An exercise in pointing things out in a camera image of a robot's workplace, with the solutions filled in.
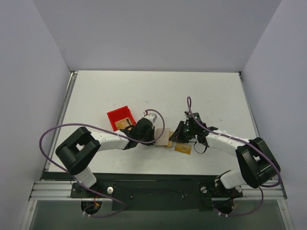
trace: red plastic container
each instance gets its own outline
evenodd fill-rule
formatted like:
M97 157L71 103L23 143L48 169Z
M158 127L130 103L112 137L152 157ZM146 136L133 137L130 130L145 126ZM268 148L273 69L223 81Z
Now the red plastic container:
M109 120L111 122L111 125L112 125L112 128L113 128L114 131L117 130L115 122L120 121L120 120L125 119L125 118L129 118L132 125L136 124L128 106L124 106L122 108L108 112L107 116L109 117Z

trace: glass panel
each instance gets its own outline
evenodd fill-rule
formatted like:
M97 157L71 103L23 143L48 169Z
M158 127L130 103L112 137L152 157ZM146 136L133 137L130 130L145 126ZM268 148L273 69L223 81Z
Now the glass panel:
M31 230L284 230L276 200L266 200L254 214L224 218L215 211L124 211L109 218L82 217L80 201L38 201ZM259 201L236 201L237 212L252 210ZM99 215L111 210L103 204Z

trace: white wall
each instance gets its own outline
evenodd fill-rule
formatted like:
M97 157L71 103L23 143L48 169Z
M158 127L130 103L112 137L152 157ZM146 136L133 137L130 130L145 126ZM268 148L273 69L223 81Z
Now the white wall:
M260 135L281 169L295 229L306 229L307 1L282 0L242 74Z
M71 70L241 71L280 0L34 0Z
M0 229L19 229L69 69L31 0L0 2Z

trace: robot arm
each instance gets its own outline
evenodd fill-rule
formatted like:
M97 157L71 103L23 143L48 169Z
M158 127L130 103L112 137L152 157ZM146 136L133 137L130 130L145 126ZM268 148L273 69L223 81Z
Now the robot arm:
M207 127L206 124L201 121L198 113L194 113L193 115L203 126ZM208 129L214 131L216 134L210 133L201 128L189 113L186 113L186 116L187 120L185 122L180 121L178 128L169 140L188 143L191 139L197 139L200 144L203 144L206 147L220 149L234 157L237 157L240 168L237 170L227 171L218 176L216 179L216 187L231 189L248 184L253 188L258 188L276 175L274 168L264 158L262 158L253 148L239 140L250 143L264 153L274 163L278 171L280 171L276 159L263 139L244 139L228 134L226 134L228 137L225 137L221 135L225 133L215 127L209 127Z
M56 155L68 172L89 188L96 183L96 178L88 167L94 155L98 151L127 150L137 146L137 142L124 137L144 142L153 141L156 120L156 114L147 114L135 126L116 131L117 136L104 132L90 132L87 128L80 127L57 147Z

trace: white tabletop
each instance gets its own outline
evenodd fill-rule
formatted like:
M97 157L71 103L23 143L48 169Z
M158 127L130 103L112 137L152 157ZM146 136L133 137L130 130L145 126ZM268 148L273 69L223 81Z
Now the white tabletop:
M242 138L256 137L237 73L79 71L63 123L112 130L106 113L127 105L136 121L145 109L158 110L166 127L174 131L185 120L187 96L192 98L192 111L200 113L208 126ZM160 119L155 126L162 127ZM56 146L77 128L62 128ZM62 165L56 154L52 159ZM174 148L141 144L129 150L98 152L89 166L94 173L186 175L219 175L239 167L235 157L217 149L209 148L204 154L192 150L187 155ZM49 171L61 169L52 164Z

